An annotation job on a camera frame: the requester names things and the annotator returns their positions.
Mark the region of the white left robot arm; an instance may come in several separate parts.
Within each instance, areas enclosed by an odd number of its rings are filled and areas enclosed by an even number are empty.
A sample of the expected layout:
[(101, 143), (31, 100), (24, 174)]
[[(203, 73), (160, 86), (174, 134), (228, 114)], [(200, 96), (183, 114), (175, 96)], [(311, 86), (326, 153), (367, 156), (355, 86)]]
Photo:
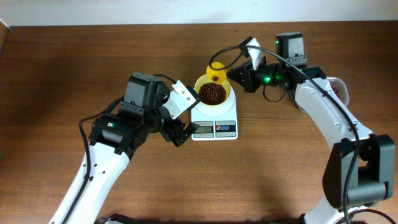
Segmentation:
[(179, 147), (198, 129), (179, 119), (200, 102), (198, 93), (179, 80), (168, 88), (163, 77), (134, 72), (124, 96), (90, 116), (91, 133), (81, 133), (84, 158), (51, 223), (94, 223), (111, 187), (150, 134), (160, 133)]

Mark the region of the yellow plastic bowl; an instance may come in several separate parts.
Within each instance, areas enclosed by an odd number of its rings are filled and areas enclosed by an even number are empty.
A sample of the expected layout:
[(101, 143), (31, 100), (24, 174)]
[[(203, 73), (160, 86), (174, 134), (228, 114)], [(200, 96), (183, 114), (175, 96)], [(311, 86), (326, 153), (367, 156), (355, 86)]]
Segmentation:
[[(209, 82), (212, 82), (212, 81), (207, 77), (207, 75), (202, 75), (195, 83), (194, 90), (199, 94), (200, 87)], [(226, 103), (227, 99), (230, 97), (230, 94), (231, 94), (231, 85), (227, 79), (225, 79), (220, 85), (222, 85), (226, 90), (226, 100), (223, 102), (223, 103)]]

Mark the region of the small yellow scoop bowl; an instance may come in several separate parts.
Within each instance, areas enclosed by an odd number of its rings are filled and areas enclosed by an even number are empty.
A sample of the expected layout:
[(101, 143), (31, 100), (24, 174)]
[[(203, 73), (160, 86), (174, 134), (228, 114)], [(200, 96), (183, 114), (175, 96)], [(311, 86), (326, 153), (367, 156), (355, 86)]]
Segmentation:
[[(226, 78), (227, 69), (224, 68), (224, 65), (221, 62), (213, 62), (211, 65), (208, 65), (206, 68), (207, 77), (214, 83), (221, 84)], [(218, 80), (213, 81), (213, 76), (217, 76)]]

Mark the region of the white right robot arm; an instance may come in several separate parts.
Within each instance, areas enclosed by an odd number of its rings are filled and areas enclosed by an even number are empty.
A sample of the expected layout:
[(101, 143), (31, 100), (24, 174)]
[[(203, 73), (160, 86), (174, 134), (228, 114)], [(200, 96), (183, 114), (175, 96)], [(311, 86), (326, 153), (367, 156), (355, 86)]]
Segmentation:
[(309, 66), (303, 35), (287, 32), (275, 37), (278, 63), (267, 63), (267, 50), (248, 37), (237, 48), (250, 60), (227, 76), (246, 92), (279, 86), (306, 112), (326, 139), (331, 153), (322, 179), (324, 197), (300, 223), (351, 223), (355, 214), (371, 212), (392, 197), (395, 144), (386, 134), (375, 135), (347, 109), (318, 66)]

